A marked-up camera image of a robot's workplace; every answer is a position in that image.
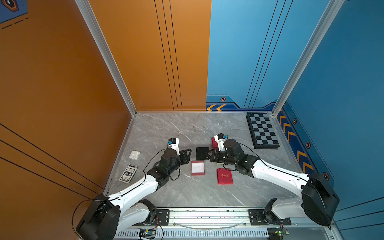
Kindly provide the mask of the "red jewelry box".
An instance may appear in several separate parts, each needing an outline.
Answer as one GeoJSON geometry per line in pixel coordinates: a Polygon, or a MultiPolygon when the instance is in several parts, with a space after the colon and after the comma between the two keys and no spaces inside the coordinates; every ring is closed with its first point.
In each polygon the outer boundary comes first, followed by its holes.
{"type": "Polygon", "coordinates": [[[218,185],[233,185],[232,172],[224,168],[217,169],[218,185]]]}

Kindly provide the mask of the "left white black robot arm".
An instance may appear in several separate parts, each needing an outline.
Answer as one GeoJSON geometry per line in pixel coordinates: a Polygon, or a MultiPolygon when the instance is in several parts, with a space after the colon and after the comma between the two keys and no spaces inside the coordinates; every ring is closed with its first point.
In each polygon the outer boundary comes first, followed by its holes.
{"type": "Polygon", "coordinates": [[[82,240],[112,240],[117,233],[135,224],[153,224],[157,208],[145,197],[171,180],[172,173],[181,165],[187,165],[191,153],[191,149],[179,152],[165,149],[160,161],[142,179],[118,193],[96,196],[90,201],[75,233],[82,240]]]}

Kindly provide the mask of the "red jewelry box lid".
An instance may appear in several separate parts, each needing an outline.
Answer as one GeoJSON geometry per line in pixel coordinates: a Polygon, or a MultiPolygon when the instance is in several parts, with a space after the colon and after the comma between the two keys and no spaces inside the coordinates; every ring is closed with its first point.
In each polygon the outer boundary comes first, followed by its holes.
{"type": "Polygon", "coordinates": [[[215,138],[212,137],[212,148],[218,150],[218,143],[216,142],[215,138]]]}

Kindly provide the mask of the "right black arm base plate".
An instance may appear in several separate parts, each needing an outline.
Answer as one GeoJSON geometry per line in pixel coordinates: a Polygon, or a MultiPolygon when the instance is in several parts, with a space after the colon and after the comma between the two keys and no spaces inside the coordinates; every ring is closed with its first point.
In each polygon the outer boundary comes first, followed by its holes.
{"type": "Polygon", "coordinates": [[[292,224],[290,218],[279,219],[272,212],[265,213],[262,209],[250,209],[248,210],[249,219],[252,226],[290,226],[292,224]]]}

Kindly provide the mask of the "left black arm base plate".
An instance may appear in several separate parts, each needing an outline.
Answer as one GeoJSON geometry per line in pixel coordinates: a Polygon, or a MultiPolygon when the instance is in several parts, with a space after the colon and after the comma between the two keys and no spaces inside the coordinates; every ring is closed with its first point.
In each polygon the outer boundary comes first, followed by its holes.
{"type": "Polygon", "coordinates": [[[135,226],[167,226],[169,224],[169,219],[169,209],[156,209],[155,211],[150,211],[149,216],[143,223],[135,224],[135,226]]]}

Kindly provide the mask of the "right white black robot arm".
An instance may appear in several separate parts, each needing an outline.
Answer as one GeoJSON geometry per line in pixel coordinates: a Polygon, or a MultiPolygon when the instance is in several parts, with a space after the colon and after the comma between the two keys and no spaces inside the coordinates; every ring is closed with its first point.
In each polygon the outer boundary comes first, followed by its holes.
{"type": "Polygon", "coordinates": [[[295,198],[272,198],[265,206],[262,220],[269,225],[280,224],[290,218],[309,218],[314,223],[331,227],[340,198],[329,182],[319,173],[297,173],[272,165],[256,153],[245,154],[243,144],[226,135],[213,138],[217,148],[207,152],[211,162],[234,166],[234,171],[261,179],[293,193],[295,198]]]}

